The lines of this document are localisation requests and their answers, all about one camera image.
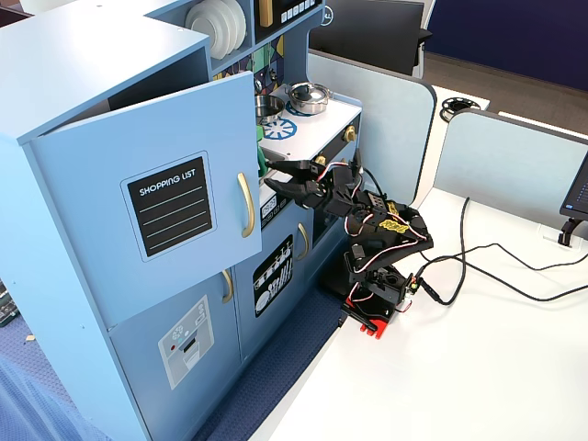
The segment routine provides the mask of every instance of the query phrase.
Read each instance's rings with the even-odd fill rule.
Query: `toy kitchen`
[[[80,0],[0,35],[2,279],[114,439],[191,439],[344,239],[264,183],[361,132],[308,83],[323,1],[278,3]]]

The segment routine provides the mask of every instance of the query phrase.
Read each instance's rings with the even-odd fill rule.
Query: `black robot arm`
[[[362,330],[380,338],[397,306],[416,289],[413,276],[404,277],[393,264],[433,247],[423,218],[416,209],[360,190],[363,170],[357,162],[324,166],[312,161],[277,161],[267,165],[293,176],[288,183],[266,180],[278,194],[304,208],[345,219],[349,294],[343,309],[363,323]]]

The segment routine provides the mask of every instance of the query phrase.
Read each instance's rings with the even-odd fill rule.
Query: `yellow label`
[[[397,221],[390,219],[386,219],[379,226],[391,232],[399,232],[400,234],[404,234],[408,230],[408,225],[400,225]]]
[[[392,214],[395,214],[396,216],[399,215],[394,202],[388,202],[388,211]]]

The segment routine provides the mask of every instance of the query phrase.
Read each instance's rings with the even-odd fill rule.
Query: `black chalkboard label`
[[[292,235],[254,271],[255,317],[274,301],[292,279],[294,240]]]
[[[212,228],[202,157],[128,184],[147,256]]]

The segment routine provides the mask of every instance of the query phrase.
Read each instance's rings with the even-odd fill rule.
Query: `silver pot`
[[[284,101],[277,96],[255,96],[255,116],[257,124],[269,124],[277,120],[284,111]]]
[[[287,91],[292,107],[306,115],[324,112],[329,104],[329,98],[333,99],[333,92],[324,85],[310,82],[291,85]]]

